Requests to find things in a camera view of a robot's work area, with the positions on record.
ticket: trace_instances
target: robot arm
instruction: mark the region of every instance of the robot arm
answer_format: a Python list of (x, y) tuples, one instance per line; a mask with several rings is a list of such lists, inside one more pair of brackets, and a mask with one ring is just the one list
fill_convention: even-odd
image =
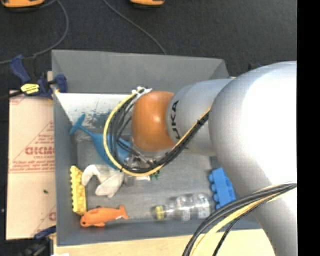
[[(185, 150), (217, 156), (240, 196), (297, 183), (297, 62), (261, 67), (236, 79), (200, 82), (175, 95), (150, 92), (139, 101), (132, 135), (144, 153), (172, 147), (211, 106), (209, 120)], [(150, 101), (161, 109), (156, 117)], [(160, 132), (147, 134), (154, 126)], [(297, 190), (264, 205), (255, 217), (277, 256), (298, 254)]]

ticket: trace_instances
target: black cable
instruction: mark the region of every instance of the black cable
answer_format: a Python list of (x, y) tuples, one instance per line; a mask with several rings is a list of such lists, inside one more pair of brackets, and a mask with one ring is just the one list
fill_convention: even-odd
[(6, 95), (3, 95), (3, 96), (0, 96), (0, 102), (9, 100), (10, 98), (13, 98), (15, 96), (19, 96), (21, 94), (23, 94), (22, 91), (16, 91), (16, 92), (13, 92), (13, 93), (10, 93), (10, 94), (6, 94)]
[[(112, 153), (112, 156), (114, 159), (125, 169), (127, 169), (130, 172), (137, 173), (137, 174), (143, 174), (151, 171), (152, 169), (160, 166), (165, 166), (171, 163), (174, 159), (178, 157), (178, 155), (187, 147), (188, 143), (191, 141), (191, 139), (196, 135), (198, 130), (205, 124), (205, 122), (209, 119), (209, 112), (203, 116), (200, 120), (197, 121), (197, 124), (192, 128), (192, 130), (187, 134), (183, 140), (179, 143), (179, 145), (175, 146), (173, 149), (169, 150), (164, 157), (161, 159), (155, 161), (152, 160), (147, 162), (149, 164), (149, 167), (143, 167), (143, 168), (137, 168), (137, 167), (130, 167), (127, 164), (123, 163), (119, 157), (118, 149), (117, 149), (117, 141), (120, 138), (120, 133), (125, 127), (122, 127), (126, 115), (130, 112), (130, 109), (133, 107), (133, 100), (136, 96), (133, 98), (130, 98), (127, 102), (125, 102), (118, 111), (114, 114), (113, 118), (111, 119), (108, 127), (107, 133), (110, 134), (110, 142), (108, 143), (108, 147), (110, 149), (110, 152)], [(136, 154), (139, 154), (140, 157), (142, 157), (142, 154), (135, 151)]]
[(6, 190), (8, 183), (6, 182), (0, 190), (0, 195)]
[[(60, 38), (60, 40), (59, 40), (57, 43), (55, 43), (54, 45), (52, 45), (52, 46), (50, 46), (50, 47), (48, 47), (48, 48), (46, 48), (46, 49), (44, 49), (44, 50), (42, 50), (42, 51), (39, 51), (39, 52), (34, 53), (34, 54), (32, 55), (33, 58), (36, 58), (36, 57), (38, 57), (38, 56), (40, 56), (40, 55), (43, 55), (43, 54), (51, 51), (52, 49), (56, 48), (58, 45), (60, 45), (60, 44), (65, 40), (65, 38), (66, 38), (66, 36), (67, 36), (67, 34), (68, 34), (68, 32), (69, 32), (69, 27), (70, 27), (69, 16), (68, 16), (68, 13), (67, 13), (65, 7), (64, 7), (63, 4), (60, 2), (60, 0), (53, 0), (53, 1), (51, 1), (51, 2), (49, 2), (49, 3), (47, 3), (47, 4), (45, 4), (45, 5), (42, 5), (42, 6), (40, 6), (40, 7), (37, 7), (37, 10), (38, 10), (38, 9), (42, 9), (42, 8), (49, 7), (49, 6), (51, 6), (52, 4), (54, 4), (55, 2), (57, 2), (57, 3), (59, 4), (59, 6), (61, 7), (62, 12), (63, 12), (63, 14), (64, 14), (64, 16), (65, 16), (65, 22), (66, 22), (65, 31), (64, 31), (62, 37)], [(11, 61), (12, 61), (11, 59), (0, 61), (0, 65), (9, 64)]]
[(272, 199), (278, 197), (278, 195), (275, 195), (271, 198), (269, 198), (268, 200), (266, 201), (263, 201), (261, 203), (259, 203), (258, 205), (254, 206), (252, 209), (250, 209), (249, 211), (243, 213), (242, 215), (240, 215), (238, 218), (236, 218), (234, 221), (232, 221), (232, 223), (228, 226), (228, 228), (225, 230), (223, 236), (221, 237), (220, 241), (219, 241), (219, 244), (217, 245), (217, 247), (215, 248), (215, 251), (213, 253), (212, 256), (217, 256), (218, 255), (218, 252), (221, 248), (221, 246), (223, 245), (224, 241), (226, 240), (228, 234), (230, 233), (231, 229), (235, 226), (235, 224), (241, 220), (244, 216), (247, 216), (248, 214), (252, 213), (254, 210), (256, 210), (257, 208), (265, 205), (266, 203), (270, 202)]
[(189, 256), (192, 248), (199, 238), (199, 236), (213, 223), (217, 222), (221, 218), (225, 218), (226, 216), (234, 213), (235, 211), (250, 205), (251, 203), (256, 202), (257, 200), (272, 196), (278, 193), (285, 193), (292, 189), (295, 189), (297, 184), (282, 184), (276, 187), (266, 188), (262, 191), (258, 191), (256, 193), (244, 196), (238, 200), (232, 201), (226, 204), (224, 207), (220, 208), (217, 211), (214, 211), (208, 218), (206, 218), (202, 224), (198, 227), (195, 231), (194, 235), (190, 239), (189, 243), (187, 244), (182, 256)]
[(114, 134), (113, 133), (113, 129), (112, 129), (112, 136), (115, 136), (115, 142), (117, 143), (117, 145), (119, 145), (123, 150), (127, 151), (128, 153), (135, 155), (135, 156), (139, 156), (140, 153), (137, 152), (134, 148), (132, 147), (128, 147), (127, 145), (125, 145), (124, 143), (122, 143), (120, 141), (120, 138), (122, 136), (122, 133), (124, 132), (125, 128), (128, 126), (128, 124), (130, 123), (130, 121), (132, 120), (132, 117), (130, 116), (126, 121), (126, 116), (128, 115), (128, 113), (131, 111), (131, 109), (133, 108), (133, 104), (131, 104), (129, 106), (128, 109), (125, 109), (124, 114), (122, 119), (118, 122), (120, 123), (120, 127), (115, 127), (115, 131), (119, 131), (118, 134)]
[(142, 31), (144, 34), (146, 34), (163, 52), (164, 55), (167, 55), (166, 50), (162, 47), (162, 45), (151, 35), (149, 34), (147, 31), (145, 31), (142, 27), (140, 27), (139, 25), (135, 24), (132, 20), (128, 19), (126, 16), (124, 16), (122, 13), (120, 13), (119, 11), (117, 11), (112, 5), (110, 5), (110, 3), (108, 3), (106, 0), (102, 0), (114, 13), (116, 13), (117, 15), (119, 15), (122, 19), (124, 19), (125, 21), (129, 22), (130, 24), (132, 24), (133, 26), (135, 26), (137, 29), (139, 29), (140, 31)]

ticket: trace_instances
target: bottle cap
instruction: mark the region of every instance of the bottle cap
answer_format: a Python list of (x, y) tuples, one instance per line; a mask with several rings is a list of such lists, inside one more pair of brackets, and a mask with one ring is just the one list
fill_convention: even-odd
[(166, 207), (164, 205), (158, 205), (151, 209), (152, 215), (157, 220), (163, 220), (167, 217)]

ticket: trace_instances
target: clear plastic bottle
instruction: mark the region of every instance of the clear plastic bottle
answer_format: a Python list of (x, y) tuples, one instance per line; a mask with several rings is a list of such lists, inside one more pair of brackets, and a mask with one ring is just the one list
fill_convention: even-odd
[(191, 219), (206, 219), (212, 212), (213, 201), (204, 193), (170, 198), (164, 205), (152, 208), (157, 220), (175, 219), (187, 222)]

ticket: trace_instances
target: cable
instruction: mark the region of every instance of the cable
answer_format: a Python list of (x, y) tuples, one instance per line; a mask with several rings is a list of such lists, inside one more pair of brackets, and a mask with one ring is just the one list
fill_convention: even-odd
[(16, 92), (13, 92), (13, 93), (10, 93), (10, 94), (6, 94), (6, 95), (3, 95), (3, 96), (0, 96), (0, 102), (6, 101), (6, 100), (8, 100), (10, 98), (13, 98), (15, 96), (19, 96), (21, 94), (23, 94), (22, 91), (16, 91)]
[(187, 244), (183, 255), (182, 256), (190, 256), (191, 251), (196, 244), (197, 239), (199, 236), (213, 223), (219, 221), (221, 218), (225, 218), (225, 216), (229, 216), (235, 211), (239, 209), (243, 209), (244, 207), (248, 206), (256, 202), (257, 200), (265, 199), (266, 197), (275, 195), (277, 193), (285, 193), (292, 189), (295, 189), (297, 184), (281, 184), (272, 187), (267, 187), (263, 190), (255, 192), (253, 194), (247, 195), (242, 197), (238, 200), (232, 201), (226, 204), (224, 207), (220, 208), (219, 210), (213, 212), (195, 231), (194, 235), (190, 239), (189, 243)]
[(114, 13), (116, 13), (117, 15), (119, 15), (121, 18), (123, 18), (125, 21), (129, 22), (130, 24), (132, 24), (133, 26), (135, 26), (137, 29), (139, 29), (141, 32), (143, 32), (144, 34), (146, 34), (163, 52), (164, 55), (167, 55), (166, 50), (162, 47), (162, 45), (151, 35), (149, 34), (147, 31), (145, 31), (142, 27), (140, 27), (139, 25), (137, 25), (136, 23), (134, 23), (132, 20), (128, 19), (126, 16), (124, 16), (122, 13), (120, 13), (119, 11), (117, 11), (114, 7), (112, 7), (112, 5), (110, 5), (110, 3), (108, 3), (106, 0), (102, 0)]
[(191, 139), (195, 136), (198, 130), (204, 125), (204, 123), (209, 119), (209, 113), (211, 108), (209, 108), (199, 120), (197, 120), (193, 126), (186, 132), (186, 134), (178, 141), (178, 143), (165, 155), (158, 159), (147, 159), (143, 154), (139, 153), (137, 150), (132, 148), (135, 156), (138, 159), (145, 162), (149, 167), (131, 167), (126, 163), (123, 163), (119, 157), (117, 145), (119, 144), (119, 131), (123, 130), (122, 125), (125, 126), (128, 122), (125, 122), (126, 115), (129, 113), (130, 109), (133, 107), (134, 103), (142, 95), (150, 92), (145, 88), (139, 87), (137, 91), (134, 91), (130, 96), (125, 100), (120, 102), (114, 110), (109, 115), (104, 131), (103, 131), (103, 140), (104, 140), (104, 149), (108, 155), (111, 162), (121, 171), (136, 177), (149, 176), (158, 172), (161, 168), (171, 163), (188, 145)]
[(266, 204), (269, 202), (271, 199), (279, 196), (280, 193), (277, 193), (276, 195), (269, 196), (267, 198), (258, 200), (256, 202), (253, 202), (249, 204), (246, 207), (243, 207), (236, 212), (230, 214), (227, 218), (223, 219), (221, 222), (219, 222), (216, 226), (214, 226), (202, 239), (199, 241), (199, 243), (196, 245), (194, 251), (192, 252), (192, 256), (197, 256), (197, 255), (202, 255), (201, 251), (203, 249), (203, 246), (208, 242), (213, 240), (213, 236), (220, 230), (222, 229), (225, 225), (231, 223), (231, 225), (228, 227), (224, 235), (222, 236), (222, 239), (220, 240), (217, 248), (215, 249), (213, 256), (217, 256), (219, 249), (221, 248), (225, 238), (227, 237), (227, 234), (230, 232), (231, 228), (244, 216), (247, 214), (251, 213), (253, 210), (259, 208), (260, 206)]
[[(65, 26), (65, 31), (63, 33), (63, 36), (60, 38), (60, 40), (55, 43), (54, 45), (52, 45), (51, 47), (49, 48), (46, 48), (42, 51), (39, 51), (39, 52), (36, 52), (32, 55), (32, 57), (35, 59), (37, 58), (38, 56), (40, 55), (43, 55), (49, 51), (51, 51), (52, 49), (56, 48), (58, 45), (60, 45), (66, 38), (68, 32), (69, 32), (69, 26), (70, 26), (70, 22), (69, 22), (69, 16), (68, 16), (68, 13), (65, 9), (65, 7), (63, 6), (63, 4), (60, 2), (60, 0), (53, 0), (45, 5), (42, 5), (40, 7), (37, 7), (37, 9), (43, 9), (43, 8), (46, 8), (46, 7), (49, 7), (51, 6), (52, 4), (54, 4), (55, 2), (57, 2), (59, 4), (59, 6), (61, 7), (62, 11), (63, 11), (63, 14), (65, 16), (65, 22), (66, 22), (66, 26)], [(11, 59), (8, 59), (8, 60), (3, 60), (3, 61), (0, 61), (0, 65), (5, 65), (5, 64), (9, 64), (11, 62)]]
[(8, 183), (5, 183), (5, 184), (2, 186), (2, 188), (1, 188), (1, 190), (0, 190), (0, 195), (2, 195), (2, 193), (6, 190), (7, 185), (8, 185)]

